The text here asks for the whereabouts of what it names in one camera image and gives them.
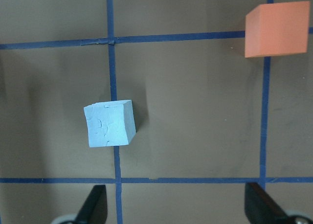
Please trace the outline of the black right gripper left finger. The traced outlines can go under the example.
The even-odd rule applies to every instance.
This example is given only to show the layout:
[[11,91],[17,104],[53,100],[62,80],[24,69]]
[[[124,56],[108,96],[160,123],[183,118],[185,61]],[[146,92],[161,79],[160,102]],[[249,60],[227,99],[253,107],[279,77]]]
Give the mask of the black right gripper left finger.
[[95,185],[74,219],[74,222],[77,224],[105,224],[107,217],[106,186]]

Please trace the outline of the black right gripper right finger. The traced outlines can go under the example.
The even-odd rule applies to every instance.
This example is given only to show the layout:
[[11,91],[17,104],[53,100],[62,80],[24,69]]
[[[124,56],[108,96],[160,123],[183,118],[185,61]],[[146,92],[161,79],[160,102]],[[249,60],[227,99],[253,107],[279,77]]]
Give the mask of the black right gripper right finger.
[[245,184],[245,215],[251,224],[294,224],[295,219],[256,182]]

